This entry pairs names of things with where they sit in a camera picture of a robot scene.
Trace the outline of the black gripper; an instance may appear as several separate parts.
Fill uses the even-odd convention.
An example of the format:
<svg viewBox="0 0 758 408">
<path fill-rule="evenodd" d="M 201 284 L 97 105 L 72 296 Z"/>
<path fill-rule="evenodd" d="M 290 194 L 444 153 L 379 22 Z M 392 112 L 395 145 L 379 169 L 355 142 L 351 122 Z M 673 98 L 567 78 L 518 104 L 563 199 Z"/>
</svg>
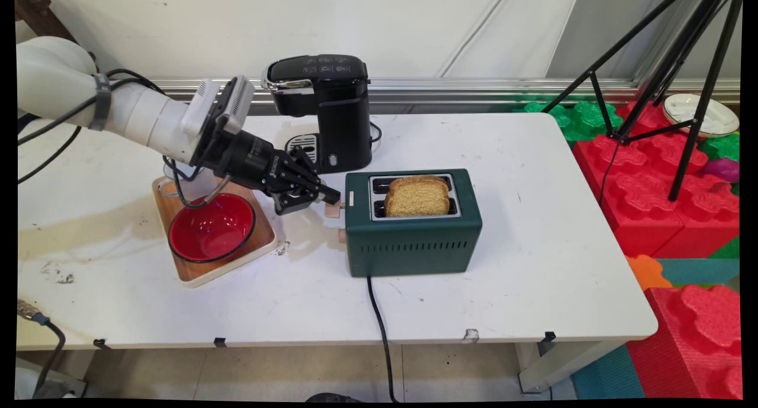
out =
<svg viewBox="0 0 758 408">
<path fill-rule="evenodd" d="M 192 155 L 192 167 L 213 171 L 218 178 L 274 196 L 274 211 L 286 216 L 309 208 L 312 203 L 341 203 L 341 193 L 320 179 L 315 163 L 300 146 L 287 153 L 274 149 L 265 139 L 240 131 L 222 130 L 220 124 L 205 126 Z"/>
</svg>

